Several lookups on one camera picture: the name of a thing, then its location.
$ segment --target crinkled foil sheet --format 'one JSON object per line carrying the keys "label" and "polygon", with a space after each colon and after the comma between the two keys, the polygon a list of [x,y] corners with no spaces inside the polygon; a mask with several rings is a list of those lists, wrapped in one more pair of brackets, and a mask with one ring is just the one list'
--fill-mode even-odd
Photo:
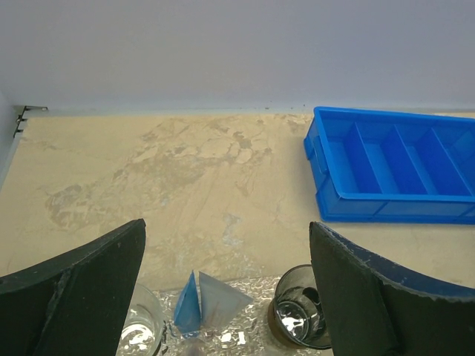
{"label": "crinkled foil sheet", "polygon": [[228,284],[254,299],[226,328],[201,330],[197,337],[183,337],[173,324],[173,311],[181,290],[157,293],[166,317],[158,355],[321,355],[312,349],[288,349],[276,341],[267,326],[266,313],[280,277],[243,278]]}

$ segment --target white wall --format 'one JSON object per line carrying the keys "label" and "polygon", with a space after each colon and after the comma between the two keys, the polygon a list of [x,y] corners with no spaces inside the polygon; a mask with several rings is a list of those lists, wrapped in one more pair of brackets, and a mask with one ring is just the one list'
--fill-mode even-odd
{"label": "white wall", "polygon": [[8,169],[13,132],[16,128],[15,111],[0,92],[0,188]]}
{"label": "white wall", "polygon": [[474,34],[473,0],[2,1],[0,83],[50,108],[470,109]]}

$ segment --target metal bracket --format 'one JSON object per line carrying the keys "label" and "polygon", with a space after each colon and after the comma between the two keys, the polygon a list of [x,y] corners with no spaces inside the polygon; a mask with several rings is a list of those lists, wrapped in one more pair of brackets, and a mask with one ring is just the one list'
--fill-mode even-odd
{"label": "metal bracket", "polygon": [[20,134],[21,132],[23,132],[24,129],[21,128],[20,125],[22,124],[22,122],[27,121],[27,118],[23,117],[24,113],[26,113],[27,111],[32,111],[32,110],[48,111],[48,107],[47,106],[32,106],[32,105],[24,106],[22,113],[20,113],[18,117],[16,118],[16,129],[15,129],[15,132],[13,133],[13,137],[15,137],[16,134]]}

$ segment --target clear drinking glass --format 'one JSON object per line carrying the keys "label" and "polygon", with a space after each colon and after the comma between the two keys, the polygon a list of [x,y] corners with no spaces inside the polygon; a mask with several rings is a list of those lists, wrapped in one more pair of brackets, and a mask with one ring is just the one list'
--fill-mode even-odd
{"label": "clear drinking glass", "polygon": [[165,325],[160,300],[141,284],[136,284],[128,308],[116,356],[156,355]]}
{"label": "clear drinking glass", "polygon": [[331,347],[312,265],[294,267],[282,276],[269,305],[268,322],[272,334],[288,347]]}

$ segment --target beige table surface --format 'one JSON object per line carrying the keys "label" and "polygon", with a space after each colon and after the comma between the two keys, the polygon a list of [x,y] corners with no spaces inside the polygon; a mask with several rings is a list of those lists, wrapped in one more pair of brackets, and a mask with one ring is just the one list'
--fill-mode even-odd
{"label": "beige table surface", "polygon": [[[0,192],[0,275],[145,218],[140,281],[182,286],[309,262],[319,220],[301,115],[30,119]],[[475,287],[475,227],[328,224],[397,263]]]}

